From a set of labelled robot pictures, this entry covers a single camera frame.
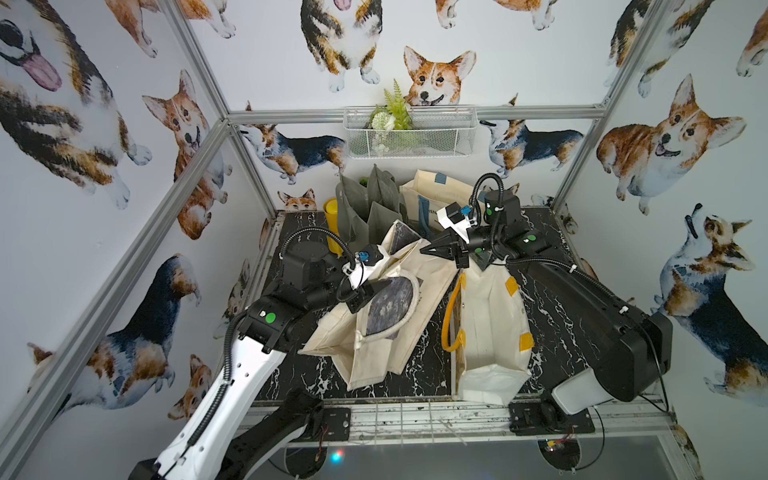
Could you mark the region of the cream canvas bag with print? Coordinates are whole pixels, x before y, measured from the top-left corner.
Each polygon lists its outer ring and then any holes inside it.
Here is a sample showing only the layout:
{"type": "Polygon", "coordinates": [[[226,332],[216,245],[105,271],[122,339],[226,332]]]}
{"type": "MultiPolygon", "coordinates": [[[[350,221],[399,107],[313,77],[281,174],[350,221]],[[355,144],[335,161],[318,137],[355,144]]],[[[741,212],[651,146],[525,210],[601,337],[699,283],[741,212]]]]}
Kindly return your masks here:
{"type": "Polygon", "coordinates": [[[349,391],[401,374],[453,282],[453,262],[425,255],[428,241],[400,220],[380,245],[385,263],[372,279],[388,284],[356,313],[339,304],[319,321],[301,355],[329,357],[349,391]]]}

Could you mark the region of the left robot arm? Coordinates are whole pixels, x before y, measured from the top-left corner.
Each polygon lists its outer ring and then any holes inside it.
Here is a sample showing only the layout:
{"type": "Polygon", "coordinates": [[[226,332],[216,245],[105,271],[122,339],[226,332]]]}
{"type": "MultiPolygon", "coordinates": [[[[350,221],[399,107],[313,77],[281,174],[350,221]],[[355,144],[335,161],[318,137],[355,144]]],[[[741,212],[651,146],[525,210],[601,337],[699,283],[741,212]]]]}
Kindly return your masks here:
{"type": "Polygon", "coordinates": [[[369,279],[383,266],[385,248],[369,244],[337,256],[328,242],[338,235],[317,228],[318,241],[303,240],[313,232],[293,232],[279,250],[278,276],[260,298],[231,320],[224,338],[223,365],[211,392],[171,444],[156,459],[139,462],[133,479],[246,479],[277,449],[318,428],[322,402],[301,390],[244,433],[241,422],[273,372],[284,361],[319,310],[347,304],[362,308],[383,288],[369,279]]]}

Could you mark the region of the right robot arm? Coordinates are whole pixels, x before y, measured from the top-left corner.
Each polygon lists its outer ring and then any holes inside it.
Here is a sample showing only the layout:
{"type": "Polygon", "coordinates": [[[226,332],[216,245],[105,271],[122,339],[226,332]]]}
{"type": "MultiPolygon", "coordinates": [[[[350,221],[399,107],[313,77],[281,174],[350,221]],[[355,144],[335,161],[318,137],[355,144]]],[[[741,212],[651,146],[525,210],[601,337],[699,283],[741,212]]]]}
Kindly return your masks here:
{"type": "Polygon", "coordinates": [[[596,359],[551,391],[562,412],[573,415],[611,400],[631,402],[653,384],[664,383],[671,366],[670,320],[628,304],[567,261],[559,246],[529,223],[519,198],[504,188],[499,175],[482,175],[467,204],[452,202],[436,217],[443,231],[422,253],[451,260],[461,269],[469,267],[472,254],[484,254],[486,266],[524,272],[585,323],[596,359]]]}

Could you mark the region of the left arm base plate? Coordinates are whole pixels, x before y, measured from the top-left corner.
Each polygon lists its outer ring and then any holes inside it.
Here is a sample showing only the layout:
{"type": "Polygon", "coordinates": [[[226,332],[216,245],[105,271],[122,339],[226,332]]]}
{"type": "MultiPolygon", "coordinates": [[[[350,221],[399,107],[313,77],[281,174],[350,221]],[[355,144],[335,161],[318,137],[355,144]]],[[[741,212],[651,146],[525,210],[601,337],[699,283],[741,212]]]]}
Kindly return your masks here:
{"type": "Polygon", "coordinates": [[[351,414],[350,408],[321,408],[313,418],[310,439],[323,443],[347,441],[350,437],[351,414]]]}

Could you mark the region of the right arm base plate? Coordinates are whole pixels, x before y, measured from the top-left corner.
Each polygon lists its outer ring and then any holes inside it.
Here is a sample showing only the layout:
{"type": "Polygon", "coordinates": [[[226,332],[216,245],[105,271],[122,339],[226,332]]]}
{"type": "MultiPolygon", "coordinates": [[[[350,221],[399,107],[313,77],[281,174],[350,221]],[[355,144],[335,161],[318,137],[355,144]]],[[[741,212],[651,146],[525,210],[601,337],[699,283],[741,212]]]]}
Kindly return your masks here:
{"type": "Polygon", "coordinates": [[[587,410],[566,414],[552,401],[512,401],[509,430],[517,436],[590,434],[596,431],[587,410]]]}

